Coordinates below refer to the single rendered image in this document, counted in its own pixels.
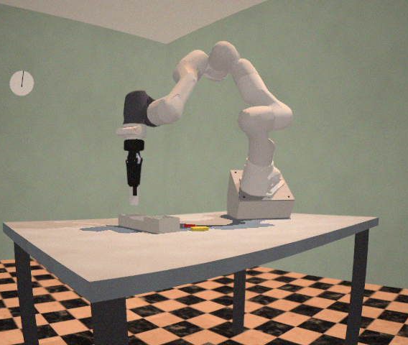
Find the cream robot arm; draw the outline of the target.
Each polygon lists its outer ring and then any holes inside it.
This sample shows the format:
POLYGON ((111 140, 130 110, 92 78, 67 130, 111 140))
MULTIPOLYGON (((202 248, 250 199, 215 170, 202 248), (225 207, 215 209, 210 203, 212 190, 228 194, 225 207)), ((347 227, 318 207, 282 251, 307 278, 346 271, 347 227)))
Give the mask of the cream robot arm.
POLYGON ((177 85, 164 98, 155 101, 142 90, 128 93, 123 127, 116 130, 116 135, 142 140, 146 138, 147 126, 173 124, 182 116, 184 104, 202 75, 221 82, 230 73, 242 99, 253 107, 242 110, 238 117, 239 127, 249 138, 249 154, 239 178, 240 187, 252 196, 272 197, 284 181, 274 167, 275 146, 268 133, 290 126, 292 111, 267 90, 253 65, 240 59, 232 44, 217 42, 211 53, 207 56, 201 50, 194 50, 184 57, 173 72, 177 85))

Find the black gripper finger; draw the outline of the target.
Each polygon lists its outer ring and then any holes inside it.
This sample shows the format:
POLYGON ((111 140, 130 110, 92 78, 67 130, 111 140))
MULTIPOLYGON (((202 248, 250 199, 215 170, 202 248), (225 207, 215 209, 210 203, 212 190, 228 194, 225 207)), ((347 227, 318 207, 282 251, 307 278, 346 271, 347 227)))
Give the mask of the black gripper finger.
MULTIPOLYGON (((129 167, 129 156, 127 156, 127 160, 126 160, 126 171, 127 171, 128 185, 131 185, 131 168, 129 167)), ((131 205, 130 187, 129 187, 129 205, 131 205)))
POLYGON ((132 155, 129 155, 130 168, 131 168, 131 205, 138 205, 138 185, 140 185, 142 158, 139 154, 136 154, 134 165, 132 165, 132 155))

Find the grey rack of three bins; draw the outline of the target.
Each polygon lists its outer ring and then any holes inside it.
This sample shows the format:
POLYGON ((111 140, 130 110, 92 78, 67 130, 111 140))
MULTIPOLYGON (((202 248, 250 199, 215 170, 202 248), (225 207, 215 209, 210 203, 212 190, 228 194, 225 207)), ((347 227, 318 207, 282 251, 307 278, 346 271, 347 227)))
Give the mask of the grey rack of three bins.
POLYGON ((119 214, 118 225, 156 234, 180 231, 180 217, 148 216, 143 214, 119 214))

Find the yellow-orange flat square block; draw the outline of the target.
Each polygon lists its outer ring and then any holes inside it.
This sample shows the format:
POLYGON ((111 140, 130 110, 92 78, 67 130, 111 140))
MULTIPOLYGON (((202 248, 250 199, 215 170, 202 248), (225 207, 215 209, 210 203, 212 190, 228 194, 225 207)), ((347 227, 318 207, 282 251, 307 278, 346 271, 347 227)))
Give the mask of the yellow-orange flat square block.
POLYGON ((192 230, 192 231, 208 231, 208 227, 206 227, 206 226, 194 226, 194 227, 190 227, 190 230, 192 230))

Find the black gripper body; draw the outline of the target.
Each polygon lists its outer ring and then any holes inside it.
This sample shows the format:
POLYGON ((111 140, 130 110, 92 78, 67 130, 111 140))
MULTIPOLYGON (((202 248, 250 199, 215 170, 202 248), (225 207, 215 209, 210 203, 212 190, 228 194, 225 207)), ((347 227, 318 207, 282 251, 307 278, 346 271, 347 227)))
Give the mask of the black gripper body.
POLYGON ((132 155, 132 165, 134 165, 134 160, 136 154, 139 153, 139 150, 144 150, 144 140, 141 139, 127 139, 124 141, 124 150, 129 151, 129 155, 132 155))

